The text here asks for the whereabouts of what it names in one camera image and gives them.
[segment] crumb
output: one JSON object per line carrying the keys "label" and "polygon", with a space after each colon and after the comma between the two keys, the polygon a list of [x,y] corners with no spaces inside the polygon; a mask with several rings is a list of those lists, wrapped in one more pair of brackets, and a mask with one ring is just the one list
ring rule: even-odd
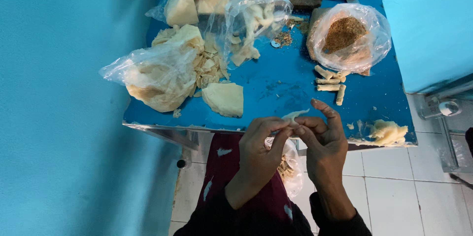
{"label": "crumb", "polygon": [[288,32],[281,32],[279,33],[274,41],[278,44],[280,44],[280,47],[283,47],[285,45],[290,45],[292,43],[292,37],[291,34]]}
{"label": "crumb", "polygon": [[367,33],[363,24],[356,18],[341,18],[330,25],[322,50],[331,54],[352,45]]}
{"label": "crumb", "polygon": [[296,26],[296,28],[299,29],[302,34],[307,34],[309,32],[309,19],[291,17],[287,20],[286,26],[289,27],[291,30],[294,26]]}
{"label": "crumb", "polygon": [[181,115],[181,109],[176,109],[173,113],[173,118],[179,118]]}

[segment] floor tile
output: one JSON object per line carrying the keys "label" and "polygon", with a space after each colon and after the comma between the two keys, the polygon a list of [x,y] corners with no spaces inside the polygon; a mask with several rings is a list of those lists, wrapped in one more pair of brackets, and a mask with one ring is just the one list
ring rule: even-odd
{"label": "floor tile", "polygon": [[343,165],[343,175],[364,176],[361,152],[348,152]]}
{"label": "floor tile", "polygon": [[473,173],[456,173],[458,177],[464,179],[465,181],[473,184]]}
{"label": "floor tile", "polygon": [[411,109],[412,122],[416,132],[435,132],[442,133],[442,127],[438,119],[424,120],[419,117],[418,112],[426,106],[424,96],[420,94],[407,94],[407,101]]}
{"label": "floor tile", "polygon": [[171,224],[169,225],[168,236],[174,235],[174,233],[181,227],[184,227],[185,224],[187,224],[187,222],[171,221]]}
{"label": "floor tile", "polygon": [[205,166],[204,163],[192,163],[190,167],[179,171],[174,192],[172,221],[189,221],[202,189]]}
{"label": "floor tile", "polygon": [[462,186],[453,183],[415,182],[425,236],[473,235]]}
{"label": "floor tile", "polygon": [[295,203],[302,214],[305,215],[305,218],[309,221],[310,228],[312,232],[317,232],[317,225],[314,219],[312,218],[312,214],[310,212],[310,203],[309,203],[309,196],[316,191],[314,184],[310,181],[307,172],[304,172],[304,186],[300,193],[291,199],[293,203]]}
{"label": "floor tile", "polygon": [[465,136],[451,135],[456,159],[460,167],[473,167],[473,157],[466,142]]}
{"label": "floor tile", "polygon": [[365,178],[373,235],[423,236],[414,181]]}
{"label": "floor tile", "polygon": [[209,157],[210,143],[212,142],[213,133],[199,132],[199,150],[191,150],[192,162],[207,163]]}
{"label": "floor tile", "polygon": [[367,177],[413,179],[406,148],[364,151],[362,155]]}
{"label": "floor tile", "polygon": [[473,190],[462,185],[463,196],[465,197],[466,210],[470,217],[470,225],[473,225]]}
{"label": "floor tile", "polygon": [[466,131],[473,127],[473,101],[472,100],[456,100],[455,101],[462,112],[458,115],[446,118],[446,124],[450,130]]}
{"label": "floor tile", "polygon": [[365,179],[356,176],[343,176],[343,186],[348,198],[357,209],[358,214],[365,221],[366,226],[371,230],[370,211],[366,197]]}
{"label": "floor tile", "polygon": [[300,170],[307,172],[307,156],[300,156],[299,157],[299,163],[300,163]]}
{"label": "floor tile", "polygon": [[441,134],[417,133],[419,146],[408,147],[412,172],[417,181],[455,182],[448,173],[444,173],[438,148],[447,144]]}

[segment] white dough lump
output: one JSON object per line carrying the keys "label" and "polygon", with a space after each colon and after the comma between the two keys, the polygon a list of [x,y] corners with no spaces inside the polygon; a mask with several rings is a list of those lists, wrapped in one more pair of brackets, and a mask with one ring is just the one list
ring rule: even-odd
{"label": "white dough lump", "polygon": [[202,98],[213,112],[225,117],[243,115],[243,86],[235,83],[209,83]]}

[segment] fingernail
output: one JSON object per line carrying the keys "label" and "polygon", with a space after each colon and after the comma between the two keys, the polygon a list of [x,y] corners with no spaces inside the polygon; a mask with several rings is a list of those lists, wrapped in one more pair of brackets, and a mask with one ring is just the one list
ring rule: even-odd
{"label": "fingernail", "polygon": [[296,130],[296,134],[299,135],[299,136],[303,135],[304,133],[305,133],[304,128],[298,128],[298,129]]}

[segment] person's right hand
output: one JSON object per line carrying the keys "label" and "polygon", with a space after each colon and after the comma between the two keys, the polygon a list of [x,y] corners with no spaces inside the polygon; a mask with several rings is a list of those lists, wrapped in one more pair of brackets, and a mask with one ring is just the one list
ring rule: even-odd
{"label": "person's right hand", "polygon": [[322,101],[312,99],[310,104],[327,117],[297,117],[301,125],[295,134],[307,145],[307,172],[316,186],[329,218],[349,220],[356,214],[342,184],[341,173],[348,151],[340,115]]}

